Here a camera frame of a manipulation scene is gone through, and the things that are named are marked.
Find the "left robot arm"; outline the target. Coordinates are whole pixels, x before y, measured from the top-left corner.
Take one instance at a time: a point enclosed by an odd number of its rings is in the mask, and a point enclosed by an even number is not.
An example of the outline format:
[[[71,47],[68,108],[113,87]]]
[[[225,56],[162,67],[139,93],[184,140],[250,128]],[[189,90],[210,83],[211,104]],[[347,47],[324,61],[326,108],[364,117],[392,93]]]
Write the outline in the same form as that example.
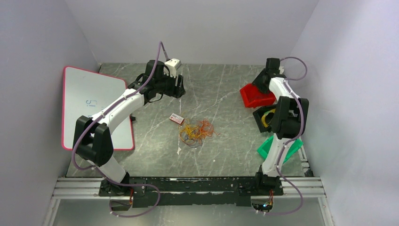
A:
[[[123,196],[130,190],[129,173],[113,157],[113,132],[135,110],[153,103],[157,94],[183,96],[184,78],[178,74],[181,65],[176,58],[166,62],[148,61],[145,72],[138,75],[120,97],[93,116],[76,120],[72,157],[78,155],[102,173],[107,192]]]

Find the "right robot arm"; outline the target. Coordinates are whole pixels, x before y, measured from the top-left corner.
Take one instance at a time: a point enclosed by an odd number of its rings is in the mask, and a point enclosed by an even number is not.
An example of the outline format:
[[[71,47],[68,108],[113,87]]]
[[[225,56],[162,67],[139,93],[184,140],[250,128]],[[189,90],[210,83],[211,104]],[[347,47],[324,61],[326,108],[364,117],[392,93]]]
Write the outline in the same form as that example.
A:
[[[295,140],[305,130],[309,101],[299,97],[289,85],[289,78],[282,72],[281,59],[268,58],[265,68],[253,81],[262,91],[271,92],[277,99],[269,127],[273,140],[269,153],[255,175],[254,190],[265,195],[279,187],[281,167]]]

